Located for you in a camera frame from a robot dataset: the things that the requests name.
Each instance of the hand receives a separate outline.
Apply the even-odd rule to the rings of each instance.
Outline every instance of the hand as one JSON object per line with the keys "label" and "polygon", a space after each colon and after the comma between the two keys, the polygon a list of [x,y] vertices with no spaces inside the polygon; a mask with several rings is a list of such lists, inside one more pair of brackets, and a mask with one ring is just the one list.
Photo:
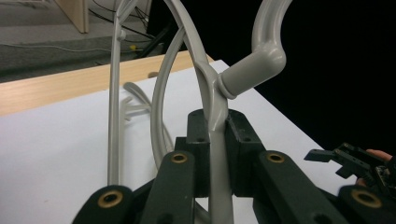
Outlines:
{"label": "hand", "polygon": [[[371,153],[379,158],[381,158],[384,161],[390,161],[390,159],[392,159],[392,156],[389,155],[388,153],[381,151],[381,150],[376,150],[376,149],[367,149],[366,152]],[[358,178],[356,180],[356,184],[357,185],[361,185],[361,186],[366,186],[366,183],[364,182],[363,178]]]}

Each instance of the wooden table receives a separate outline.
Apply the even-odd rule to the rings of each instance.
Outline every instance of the wooden table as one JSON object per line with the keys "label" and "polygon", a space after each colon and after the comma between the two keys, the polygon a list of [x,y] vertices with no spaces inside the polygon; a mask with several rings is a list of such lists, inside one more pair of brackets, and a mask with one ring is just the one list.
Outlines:
{"label": "wooden table", "polygon": [[[158,73],[164,55],[120,63],[120,84],[139,81]],[[181,51],[171,72],[193,67],[188,51]],[[110,65],[80,69],[43,77],[0,83],[0,116],[107,90]]]}

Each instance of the gray carpet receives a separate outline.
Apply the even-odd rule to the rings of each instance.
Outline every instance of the gray carpet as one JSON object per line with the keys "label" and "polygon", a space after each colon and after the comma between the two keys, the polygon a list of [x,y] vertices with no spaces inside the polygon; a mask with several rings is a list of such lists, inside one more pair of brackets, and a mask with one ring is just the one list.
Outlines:
{"label": "gray carpet", "polygon": [[[121,43],[120,60],[122,62],[135,59],[141,52],[131,51],[131,45],[136,45],[137,49],[143,49],[150,43],[148,38],[141,35],[129,35],[126,40],[129,41]],[[111,42],[112,37],[109,36],[19,47],[0,45],[0,83],[109,64]],[[162,51],[162,46],[159,45],[147,57],[159,55]]]}

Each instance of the white paper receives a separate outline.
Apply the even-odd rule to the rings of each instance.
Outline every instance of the white paper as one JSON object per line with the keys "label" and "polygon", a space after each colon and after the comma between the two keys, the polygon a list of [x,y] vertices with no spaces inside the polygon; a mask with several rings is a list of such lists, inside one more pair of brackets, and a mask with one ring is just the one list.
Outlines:
{"label": "white paper", "polygon": [[[211,64],[221,72],[222,61]],[[137,82],[151,99],[155,78]],[[120,90],[120,99],[130,95]],[[247,116],[268,150],[288,154],[318,187],[337,194],[355,177],[335,174],[335,162],[304,161],[321,148],[255,90],[229,107]],[[186,136],[187,116],[202,108],[193,68],[169,77],[163,119],[172,139]],[[0,223],[69,224],[81,206],[106,185],[108,91],[0,117]],[[156,175],[149,140],[149,114],[125,123],[122,184],[137,189]],[[204,206],[206,199],[199,202]],[[251,199],[234,197],[235,223],[257,223]]]}

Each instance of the black mechanical arm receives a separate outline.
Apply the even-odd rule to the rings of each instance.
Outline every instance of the black mechanical arm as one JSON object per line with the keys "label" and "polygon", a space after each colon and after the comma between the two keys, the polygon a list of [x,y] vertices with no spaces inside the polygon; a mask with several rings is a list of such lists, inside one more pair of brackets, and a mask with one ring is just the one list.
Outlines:
{"label": "black mechanical arm", "polygon": [[[202,110],[191,112],[187,136],[177,138],[153,180],[135,191],[114,185],[97,190],[73,224],[194,223],[194,199],[210,191],[205,124]],[[311,150],[306,160],[334,160],[343,165],[337,174],[368,183],[341,187],[334,196],[317,188],[288,155],[267,150],[242,113],[230,110],[225,135],[233,195],[253,198],[259,223],[396,223],[395,159],[384,162],[349,144]]]}

